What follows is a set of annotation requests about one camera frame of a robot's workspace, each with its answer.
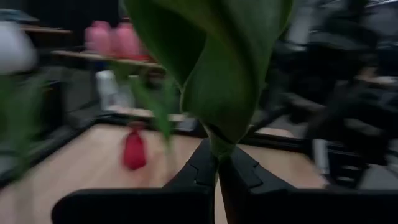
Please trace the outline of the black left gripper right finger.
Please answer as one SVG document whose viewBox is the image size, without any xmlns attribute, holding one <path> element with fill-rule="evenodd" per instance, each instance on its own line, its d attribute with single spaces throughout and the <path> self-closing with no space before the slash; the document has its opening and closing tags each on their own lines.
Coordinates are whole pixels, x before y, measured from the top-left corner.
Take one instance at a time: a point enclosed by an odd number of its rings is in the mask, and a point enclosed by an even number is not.
<svg viewBox="0 0 398 224">
<path fill-rule="evenodd" d="M 219 177 L 228 224 L 398 224 L 398 190 L 298 189 L 238 147 Z"/>
</svg>

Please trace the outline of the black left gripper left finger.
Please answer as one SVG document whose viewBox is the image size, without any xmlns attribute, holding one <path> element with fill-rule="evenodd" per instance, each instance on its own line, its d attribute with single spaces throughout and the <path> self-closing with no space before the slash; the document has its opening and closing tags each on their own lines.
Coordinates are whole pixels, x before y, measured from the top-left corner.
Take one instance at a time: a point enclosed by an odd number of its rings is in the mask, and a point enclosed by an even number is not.
<svg viewBox="0 0 398 224">
<path fill-rule="evenodd" d="M 215 224 L 216 158 L 203 139 L 163 187 L 82 189 L 61 198 L 53 224 Z"/>
</svg>

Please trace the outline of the green stem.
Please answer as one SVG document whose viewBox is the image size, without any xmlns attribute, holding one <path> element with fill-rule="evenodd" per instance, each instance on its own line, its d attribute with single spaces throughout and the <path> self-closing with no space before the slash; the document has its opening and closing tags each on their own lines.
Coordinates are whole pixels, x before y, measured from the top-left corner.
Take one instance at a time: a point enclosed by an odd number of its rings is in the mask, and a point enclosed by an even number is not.
<svg viewBox="0 0 398 224">
<path fill-rule="evenodd" d="M 113 30 L 111 45 L 117 58 L 140 60 L 147 57 L 141 41 L 130 23 L 120 23 Z M 162 133 L 164 141 L 170 142 L 173 124 L 169 120 L 169 116 L 175 99 L 175 86 L 172 78 L 163 77 L 160 96 L 156 98 L 146 85 L 149 67 L 142 68 L 137 72 L 134 71 L 133 65 L 127 63 L 114 62 L 113 67 L 117 80 L 126 84 L 134 99 L 152 112 L 156 128 Z"/>
</svg>

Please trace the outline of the red glass vase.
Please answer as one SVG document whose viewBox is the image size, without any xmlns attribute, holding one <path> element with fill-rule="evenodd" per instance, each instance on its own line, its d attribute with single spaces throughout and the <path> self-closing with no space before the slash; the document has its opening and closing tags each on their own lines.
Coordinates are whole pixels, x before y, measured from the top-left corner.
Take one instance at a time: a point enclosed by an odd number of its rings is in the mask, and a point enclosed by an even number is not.
<svg viewBox="0 0 398 224">
<path fill-rule="evenodd" d="M 141 121 L 129 123 L 130 131 L 124 138 L 122 153 L 123 165 L 130 170 L 137 170 L 146 165 L 146 148 L 141 131 L 145 124 Z"/>
</svg>

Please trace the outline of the white covered bin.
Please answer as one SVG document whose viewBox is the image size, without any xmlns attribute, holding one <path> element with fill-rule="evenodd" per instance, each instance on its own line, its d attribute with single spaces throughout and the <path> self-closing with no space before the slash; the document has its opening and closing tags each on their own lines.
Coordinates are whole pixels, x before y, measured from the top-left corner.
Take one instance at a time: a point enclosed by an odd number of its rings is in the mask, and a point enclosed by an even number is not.
<svg viewBox="0 0 398 224">
<path fill-rule="evenodd" d="M 134 106 L 134 97 L 127 84 L 119 84 L 111 70 L 95 73 L 97 89 L 102 110 L 111 106 L 130 108 Z"/>
</svg>

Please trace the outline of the wooden workbench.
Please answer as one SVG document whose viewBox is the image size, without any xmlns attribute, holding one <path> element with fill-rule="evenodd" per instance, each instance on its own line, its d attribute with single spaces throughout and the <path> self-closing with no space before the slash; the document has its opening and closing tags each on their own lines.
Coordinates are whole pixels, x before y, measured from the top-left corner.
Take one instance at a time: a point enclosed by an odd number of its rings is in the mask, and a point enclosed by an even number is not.
<svg viewBox="0 0 398 224">
<path fill-rule="evenodd" d="M 76 52 L 71 50 L 53 50 L 50 52 L 57 61 L 67 68 L 96 70 L 98 63 L 105 69 L 115 70 L 123 74 L 143 74 L 151 71 L 165 72 L 165 68 L 155 62 L 145 60 L 121 59 L 105 57 L 100 54 Z"/>
</svg>

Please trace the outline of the wooden wall shelf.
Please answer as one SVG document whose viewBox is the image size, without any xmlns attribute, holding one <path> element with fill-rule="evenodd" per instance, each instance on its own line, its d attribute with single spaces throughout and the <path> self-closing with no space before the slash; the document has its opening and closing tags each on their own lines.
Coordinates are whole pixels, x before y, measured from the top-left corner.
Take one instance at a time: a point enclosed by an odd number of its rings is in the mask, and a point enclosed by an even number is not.
<svg viewBox="0 0 398 224">
<path fill-rule="evenodd" d="M 51 28 L 51 27 L 41 27 L 41 26 L 20 26 L 20 29 L 24 32 L 29 33 L 40 33 L 40 34 L 72 34 L 70 30 Z"/>
</svg>

